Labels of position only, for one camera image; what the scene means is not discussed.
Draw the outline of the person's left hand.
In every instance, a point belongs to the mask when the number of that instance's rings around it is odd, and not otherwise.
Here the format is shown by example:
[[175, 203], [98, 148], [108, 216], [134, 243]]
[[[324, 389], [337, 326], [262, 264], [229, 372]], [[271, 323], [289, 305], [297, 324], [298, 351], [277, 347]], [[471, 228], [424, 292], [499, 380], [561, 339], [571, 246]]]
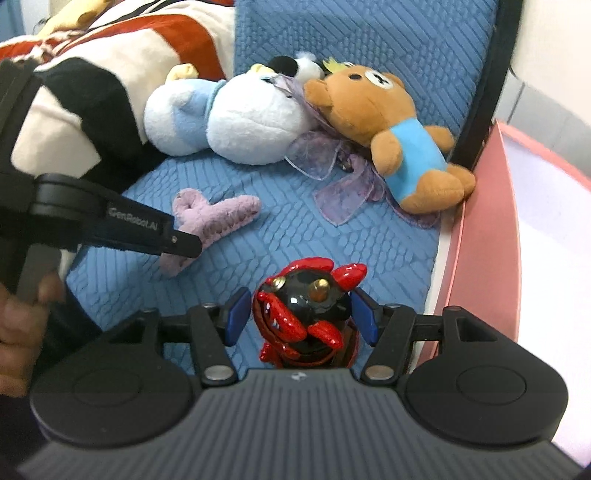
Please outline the person's left hand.
[[20, 300], [1, 285], [2, 396], [22, 398], [27, 394], [34, 365], [41, 352], [50, 306], [64, 299], [64, 284], [56, 272], [42, 278], [34, 303]]

